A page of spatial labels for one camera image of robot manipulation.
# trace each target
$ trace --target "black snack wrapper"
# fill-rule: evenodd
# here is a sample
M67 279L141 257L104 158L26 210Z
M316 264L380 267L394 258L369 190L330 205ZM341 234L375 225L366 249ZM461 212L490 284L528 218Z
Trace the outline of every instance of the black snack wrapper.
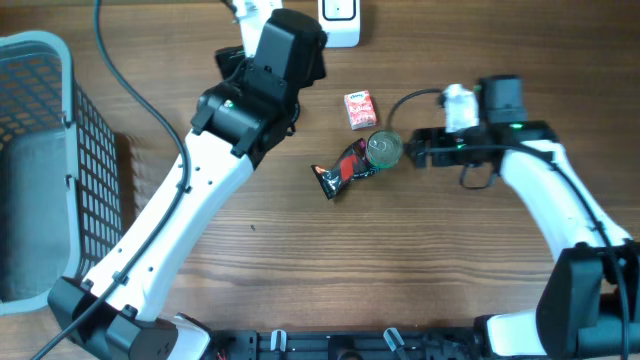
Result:
M342 153L330 170L311 165L327 199L333 199L351 180L363 179L380 171L367 159L367 141L358 139Z

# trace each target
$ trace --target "basket bottom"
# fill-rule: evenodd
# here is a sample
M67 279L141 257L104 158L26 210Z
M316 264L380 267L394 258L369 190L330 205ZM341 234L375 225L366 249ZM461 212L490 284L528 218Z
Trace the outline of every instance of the basket bottom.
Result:
M0 152L0 302L40 295L62 275L70 248L66 173L63 129L19 136Z

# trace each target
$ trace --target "white plastic object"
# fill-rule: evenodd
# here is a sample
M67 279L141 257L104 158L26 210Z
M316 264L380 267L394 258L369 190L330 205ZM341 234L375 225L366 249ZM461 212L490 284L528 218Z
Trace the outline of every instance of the white plastic object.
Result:
M487 321L491 350L500 356L545 356L538 328L536 311L497 315Z
M282 8L282 0L233 0L233 5L240 23L245 56L254 57L264 24L273 10Z
M202 357L211 336L209 333L180 315L170 320L178 329L178 340L168 360L197 360Z
M561 144L549 140L524 141L522 144L540 151L553 152L553 161L589 203L589 207L604 225L613 246L623 245L625 239L631 239L629 233L611 220L582 184L571 168ZM502 159L500 175L529 209L549 244L554 261L558 260L562 249L573 248L580 242L592 247L605 246L574 191L542 160L523 152L508 150Z
M478 101L473 91L460 84L452 84L444 90L444 111L448 133L478 126Z
M131 269L127 285L119 286L107 299L117 310L127 304L136 308L136 320L157 318L178 270L207 224L253 173L246 155L232 155L231 144L211 133L189 133L185 143L191 155L191 168L187 169L191 172L191 191L184 194L173 216ZM102 295L113 281L113 274L125 266L159 223L176 193L181 164L178 158L118 246L89 271L85 280L93 282L93 295Z
M360 42L360 0L318 0L318 19L328 36L326 47Z

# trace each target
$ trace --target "red and white box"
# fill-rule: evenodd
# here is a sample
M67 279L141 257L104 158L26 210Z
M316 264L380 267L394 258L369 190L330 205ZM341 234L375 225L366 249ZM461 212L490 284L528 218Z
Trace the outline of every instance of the red and white box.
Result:
M344 104L347 106L351 130L378 125L378 118L373 109L369 91L365 90L345 95Z

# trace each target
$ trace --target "wooden table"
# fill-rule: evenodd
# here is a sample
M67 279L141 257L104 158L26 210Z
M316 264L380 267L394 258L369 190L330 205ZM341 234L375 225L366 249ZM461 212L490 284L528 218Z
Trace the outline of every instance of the wooden table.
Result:
M81 4L0 8L0 34L46 29L71 47L78 81L129 140L121 166L130 223L177 151L107 72L92 8ZM616 4L364 1L361 44L325 50L328 77L302 91L298 133L267 155L211 222L167 313L216 329L382 330L469 325L478 315L536 306L553 262L503 182L466 191L459 169L415 170L402 159L325 199L309 166L333 164L372 132L352 132L343 105L344 94L364 89L384 118L416 89L520 74L530 118L551 124L596 199L640 235L640 6ZM316 14L315 1L286 5ZM120 70L186 134L198 96L220 81L214 50L241 42L230 14L209 2L121 5L105 7L102 19ZM407 103L395 126L408 139L443 121L424 97ZM26 358L58 330L49 310L0 318L0 358ZM64 342L49 358L86 357Z

